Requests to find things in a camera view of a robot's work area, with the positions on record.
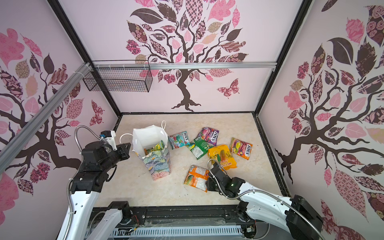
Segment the orange white snack packet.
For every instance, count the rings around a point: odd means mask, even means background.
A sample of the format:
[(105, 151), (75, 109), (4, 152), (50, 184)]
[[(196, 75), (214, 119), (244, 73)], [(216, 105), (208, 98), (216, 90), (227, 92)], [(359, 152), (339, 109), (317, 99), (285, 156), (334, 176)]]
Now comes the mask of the orange white snack packet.
[(209, 179), (209, 171), (207, 169), (196, 166), (196, 165), (192, 165), (189, 168), (188, 174), (184, 181), (184, 185), (191, 186), (193, 188), (207, 192), (208, 179)]

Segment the floral white paper bag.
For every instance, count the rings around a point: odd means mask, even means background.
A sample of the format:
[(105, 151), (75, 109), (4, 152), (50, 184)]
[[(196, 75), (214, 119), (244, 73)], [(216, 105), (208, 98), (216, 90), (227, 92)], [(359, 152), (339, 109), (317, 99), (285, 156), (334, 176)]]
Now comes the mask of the floral white paper bag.
[(165, 131), (167, 122), (162, 121), (161, 126), (149, 126), (134, 129), (132, 133), (123, 134), (132, 137), (132, 152), (142, 160), (154, 181), (171, 174), (170, 148), (168, 134)]

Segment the yellow green Fox's candy bag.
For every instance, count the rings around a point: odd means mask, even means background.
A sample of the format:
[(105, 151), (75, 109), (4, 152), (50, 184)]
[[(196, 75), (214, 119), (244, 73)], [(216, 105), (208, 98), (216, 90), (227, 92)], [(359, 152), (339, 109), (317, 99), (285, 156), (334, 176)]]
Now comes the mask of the yellow green Fox's candy bag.
[(164, 141), (161, 140), (158, 144), (156, 144), (155, 146), (151, 147), (150, 149), (145, 149), (145, 154), (148, 155), (148, 154), (150, 154), (152, 152), (162, 151), (164, 148), (165, 148)]

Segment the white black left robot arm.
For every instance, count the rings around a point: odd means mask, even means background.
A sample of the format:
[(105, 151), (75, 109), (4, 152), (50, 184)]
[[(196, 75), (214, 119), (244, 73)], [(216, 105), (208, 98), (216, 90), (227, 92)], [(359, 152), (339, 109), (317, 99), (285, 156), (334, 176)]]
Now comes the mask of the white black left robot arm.
[(103, 141), (87, 144), (81, 154), (83, 162), (67, 186), (69, 208), (58, 240), (83, 240), (94, 205), (105, 182), (111, 180), (108, 171), (130, 158), (131, 144), (117, 149)]

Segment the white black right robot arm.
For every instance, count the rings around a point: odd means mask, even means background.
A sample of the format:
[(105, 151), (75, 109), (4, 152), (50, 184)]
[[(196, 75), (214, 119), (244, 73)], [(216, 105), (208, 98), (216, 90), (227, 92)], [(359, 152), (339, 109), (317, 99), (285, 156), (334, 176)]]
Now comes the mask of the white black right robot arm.
[(209, 180), (214, 189), (228, 200), (238, 200), (240, 216), (245, 220), (263, 221), (290, 233), (295, 240), (323, 240), (323, 220), (303, 197), (283, 197), (259, 189), (233, 177), (216, 160), (207, 162)]

